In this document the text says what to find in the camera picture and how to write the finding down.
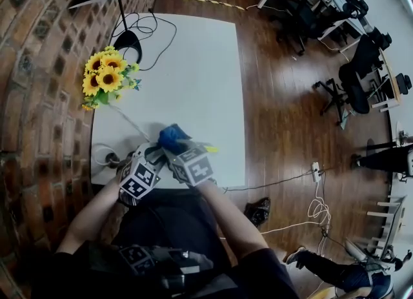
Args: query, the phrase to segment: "shoe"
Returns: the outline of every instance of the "shoe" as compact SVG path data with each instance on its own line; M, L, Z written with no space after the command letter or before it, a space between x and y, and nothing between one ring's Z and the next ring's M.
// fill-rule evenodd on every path
M305 247L299 247L296 252L290 254L290 255L287 257L287 259L285 260L285 263L286 263L287 265L290 265L290 264L292 264L293 262L298 261L298 257L299 257L298 254L299 254L300 252L302 252L302 251L306 251Z

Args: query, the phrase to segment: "electrical outlet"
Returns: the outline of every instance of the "electrical outlet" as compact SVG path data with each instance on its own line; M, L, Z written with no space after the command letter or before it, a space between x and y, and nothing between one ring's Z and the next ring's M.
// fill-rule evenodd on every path
M311 170L312 170L313 181L316 183L320 182L321 176L320 176L320 166L318 165L318 162L313 162L311 164Z

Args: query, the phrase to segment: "brick wall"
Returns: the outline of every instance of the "brick wall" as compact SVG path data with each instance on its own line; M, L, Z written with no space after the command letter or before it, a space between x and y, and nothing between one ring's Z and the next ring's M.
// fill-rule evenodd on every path
M67 10L69 1L0 0L0 288L7 297L28 296L16 277L21 258L33 247L55 249L91 197L93 114L80 106L83 68L107 45L120 12L115 1ZM123 0L126 13L147 12L153 2Z

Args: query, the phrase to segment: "wooden floor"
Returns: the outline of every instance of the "wooden floor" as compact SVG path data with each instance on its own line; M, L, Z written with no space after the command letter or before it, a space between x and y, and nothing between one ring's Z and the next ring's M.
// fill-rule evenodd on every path
M216 1L246 7L259 0ZM236 24L248 186L300 175L310 170L313 161L318 161L324 169L329 169L325 201L332 215L331 237L342 242L346 237L377 236L382 220L367 217L366 212L376 211L375 203L384 201L388 191L386 174L367 169L350 170L349 163L351 154L359 152L367 139L372 138L376 143L389 140L387 115L373 110L367 115L351 116L346 129L341 130L336 127L335 109L324 117L319 115L328 99L321 90L312 89L316 81L337 78L345 58L333 54L317 41L309 41L306 54L297 57L287 44L277 43L276 30L268 21L271 11L251 8L244 12L199 1L157 0L155 12L195 15ZM329 38L326 42L337 47ZM269 231L307 221L307 209L314 193L312 177L307 176L230 195L240 209L248 201L269 196L272 201L270 220L261 228L261 231ZM317 225L307 224L273 232L265 238L271 247L284 251L294 250L299 245L317 251L321 232ZM331 241L326 243L324 254L337 262L348 261L342 247ZM289 267L288 271L302 298L320 283L304 269L298 271Z

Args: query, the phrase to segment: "blue cloth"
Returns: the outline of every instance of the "blue cloth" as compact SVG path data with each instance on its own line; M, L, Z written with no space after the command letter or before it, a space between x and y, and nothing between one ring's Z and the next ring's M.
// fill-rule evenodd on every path
M191 137L185 134L185 132L174 123L159 133L157 142L164 149L169 150L177 156L188 150L188 147L185 144L177 141L178 139L191 139Z

